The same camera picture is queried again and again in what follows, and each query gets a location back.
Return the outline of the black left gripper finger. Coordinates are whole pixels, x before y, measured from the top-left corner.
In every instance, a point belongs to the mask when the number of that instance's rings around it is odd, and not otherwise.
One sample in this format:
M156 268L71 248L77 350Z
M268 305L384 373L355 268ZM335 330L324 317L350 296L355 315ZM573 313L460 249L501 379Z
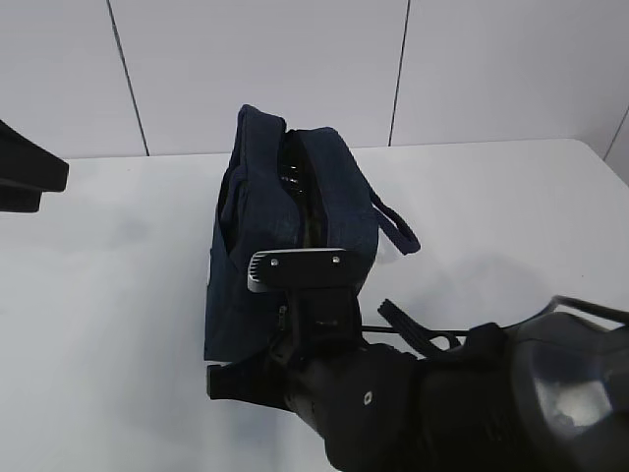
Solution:
M69 164L1 122L1 211L38 212L44 193L65 191Z

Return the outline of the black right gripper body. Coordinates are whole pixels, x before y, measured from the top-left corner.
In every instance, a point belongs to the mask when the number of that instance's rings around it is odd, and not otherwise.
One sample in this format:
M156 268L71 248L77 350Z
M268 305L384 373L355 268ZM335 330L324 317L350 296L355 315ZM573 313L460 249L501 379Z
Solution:
M287 403L302 418L370 405L388 385L388 348L370 345L354 289L287 292L288 328L270 349Z

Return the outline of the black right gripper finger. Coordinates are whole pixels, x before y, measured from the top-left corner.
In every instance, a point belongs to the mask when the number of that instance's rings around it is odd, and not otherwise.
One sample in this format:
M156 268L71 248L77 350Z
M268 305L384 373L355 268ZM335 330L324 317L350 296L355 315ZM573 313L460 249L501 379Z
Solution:
M212 400L234 400L289 411L284 376L266 358L249 358L206 369L206 392Z

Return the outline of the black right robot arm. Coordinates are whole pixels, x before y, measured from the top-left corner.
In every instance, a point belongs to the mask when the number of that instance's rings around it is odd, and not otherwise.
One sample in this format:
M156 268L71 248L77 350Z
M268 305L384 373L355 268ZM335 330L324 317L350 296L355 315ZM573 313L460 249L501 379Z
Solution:
M207 370L207 393L295 413L340 471L624 471L628 315L555 296L502 327L437 332L390 301L379 313L411 346L289 335Z

